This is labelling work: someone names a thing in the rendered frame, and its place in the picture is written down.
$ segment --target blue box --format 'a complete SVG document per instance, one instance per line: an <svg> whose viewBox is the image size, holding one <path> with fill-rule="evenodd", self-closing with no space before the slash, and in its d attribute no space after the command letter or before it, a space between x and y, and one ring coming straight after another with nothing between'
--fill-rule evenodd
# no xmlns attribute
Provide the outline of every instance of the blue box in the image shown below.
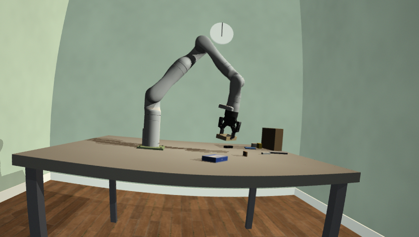
<svg viewBox="0 0 419 237"><path fill-rule="evenodd" d="M202 156L203 161L209 161L209 162L213 162L213 163L227 161L227 158L228 158L227 156L216 155L216 154Z"/></svg>

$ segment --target white clock face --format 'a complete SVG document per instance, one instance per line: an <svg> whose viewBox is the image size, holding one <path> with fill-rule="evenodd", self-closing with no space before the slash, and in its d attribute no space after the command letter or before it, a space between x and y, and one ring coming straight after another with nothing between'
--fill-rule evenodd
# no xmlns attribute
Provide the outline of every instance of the white clock face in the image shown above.
<svg viewBox="0 0 419 237"><path fill-rule="evenodd" d="M213 25L209 34L212 41L218 44L226 44L233 39L233 29L224 22Z"/></svg>

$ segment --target brown hardwood floor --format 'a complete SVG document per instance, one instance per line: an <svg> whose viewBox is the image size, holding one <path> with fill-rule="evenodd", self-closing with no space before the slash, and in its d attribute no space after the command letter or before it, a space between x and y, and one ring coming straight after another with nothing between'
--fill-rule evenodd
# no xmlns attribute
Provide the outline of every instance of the brown hardwood floor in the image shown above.
<svg viewBox="0 0 419 237"><path fill-rule="evenodd" d="M247 230L247 197L117 190L112 223L109 189L50 180L44 196L49 237L321 237L326 216L296 196L256 197ZM0 203L0 237L29 236L24 192ZM359 235L341 225L339 237Z"/></svg>

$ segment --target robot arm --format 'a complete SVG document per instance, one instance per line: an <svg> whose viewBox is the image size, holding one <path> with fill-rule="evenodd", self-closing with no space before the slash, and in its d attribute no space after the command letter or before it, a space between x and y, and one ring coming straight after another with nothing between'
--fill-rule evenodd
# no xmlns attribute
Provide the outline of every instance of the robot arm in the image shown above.
<svg viewBox="0 0 419 237"><path fill-rule="evenodd" d="M144 128L143 146L158 147L160 145L160 101L168 90L206 53L211 57L217 68L230 80L230 93L227 106L219 105L225 109L225 117L220 117L218 127L220 133L226 126L232 128L231 138L239 132L241 122L237 121L240 108L241 89L245 84L243 77L224 59L211 40L206 36L199 36L195 47L186 56L176 60L165 75L145 93L144 101Z"/></svg>

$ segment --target table leg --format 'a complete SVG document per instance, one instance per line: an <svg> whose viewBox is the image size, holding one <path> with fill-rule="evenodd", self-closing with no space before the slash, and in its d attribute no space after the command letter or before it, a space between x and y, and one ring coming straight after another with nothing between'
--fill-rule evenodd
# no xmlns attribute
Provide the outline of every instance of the table leg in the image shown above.
<svg viewBox="0 0 419 237"><path fill-rule="evenodd" d="M32 237L47 237L43 173L41 169L26 167L26 202L29 233Z"/></svg>
<svg viewBox="0 0 419 237"><path fill-rule="evenodd" d="M109 180L109 207L111 209L111 222L116 223L117 216L117 181Z"/></svg>
<svg viewBox="0 0 419 237"><path fill-rule="evenodd" d="M330 187L329 203L322 237L337 237L339 235L347 186L348 184L332 184Z"/></svg>
<svg viewBox="0 0 419 237"><path fill-rule="evenodd" d="M250 188L248 199L248 210L246 213L246 229L251 229L253 223L254 203L256 201L256 188Z"/></svg>

